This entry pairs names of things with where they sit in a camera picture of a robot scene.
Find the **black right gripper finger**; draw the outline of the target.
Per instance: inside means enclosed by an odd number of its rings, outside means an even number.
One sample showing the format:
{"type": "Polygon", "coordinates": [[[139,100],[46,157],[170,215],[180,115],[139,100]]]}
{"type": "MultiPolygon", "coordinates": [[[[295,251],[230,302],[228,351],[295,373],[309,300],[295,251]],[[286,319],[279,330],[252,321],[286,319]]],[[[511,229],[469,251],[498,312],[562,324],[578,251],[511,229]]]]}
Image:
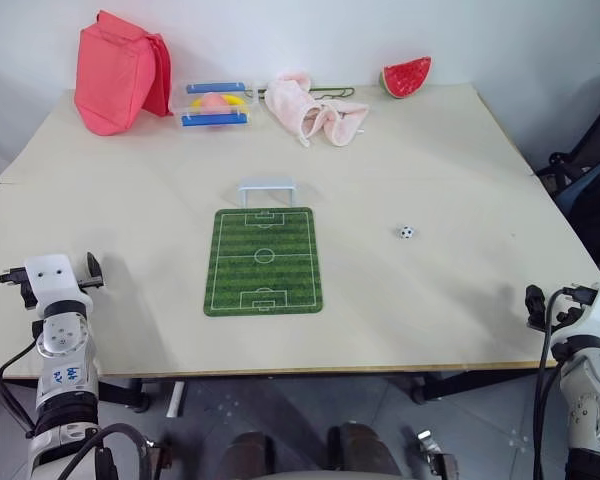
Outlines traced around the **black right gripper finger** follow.
{"type": "Polygon", "coordinates": [[[524,303],[529,315],[545,314],[545,296],[543,290],[537,285],[531,284],[526,287],[524,303]]]}

